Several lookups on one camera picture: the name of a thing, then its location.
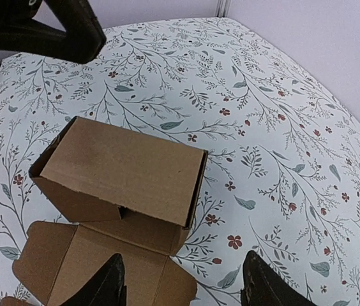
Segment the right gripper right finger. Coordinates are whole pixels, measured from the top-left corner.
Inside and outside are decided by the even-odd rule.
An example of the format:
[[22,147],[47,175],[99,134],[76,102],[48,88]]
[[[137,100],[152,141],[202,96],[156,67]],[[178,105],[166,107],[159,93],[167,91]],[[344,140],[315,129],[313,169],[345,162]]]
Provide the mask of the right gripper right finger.
[[249,251],[244,259],[243,282],[241,305],[314,305],[292,289],[255,251]]

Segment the brown cardboard box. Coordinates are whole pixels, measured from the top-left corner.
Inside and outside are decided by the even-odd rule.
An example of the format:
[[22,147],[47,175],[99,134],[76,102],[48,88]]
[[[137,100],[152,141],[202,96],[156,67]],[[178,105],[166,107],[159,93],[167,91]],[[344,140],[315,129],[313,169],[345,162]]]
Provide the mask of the brown cardboard box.
[[29,177],[66,218],[35,221],[12,264],[44,305],[61,305],[119,253],[126,305],[189,305],[195,278],[173,261],[193,223],[207,151],[74,117]]

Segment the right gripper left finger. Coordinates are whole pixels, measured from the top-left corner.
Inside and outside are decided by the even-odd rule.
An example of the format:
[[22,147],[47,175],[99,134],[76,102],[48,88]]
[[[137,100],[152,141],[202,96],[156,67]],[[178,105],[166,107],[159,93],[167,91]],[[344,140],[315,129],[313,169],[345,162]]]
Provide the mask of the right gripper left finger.
[[116,253],[62,306],[126,305],[125,267],[123,257]]

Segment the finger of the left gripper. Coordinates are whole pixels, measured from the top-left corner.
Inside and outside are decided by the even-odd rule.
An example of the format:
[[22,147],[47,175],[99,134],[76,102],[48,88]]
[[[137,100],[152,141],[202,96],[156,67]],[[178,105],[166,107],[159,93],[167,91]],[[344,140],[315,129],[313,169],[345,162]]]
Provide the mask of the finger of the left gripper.
[[27,52],[70,62],[90,62],[106,36],[88,1],[45,1],[64,27],[33,17],[42,1],[0,1],[0,50]]

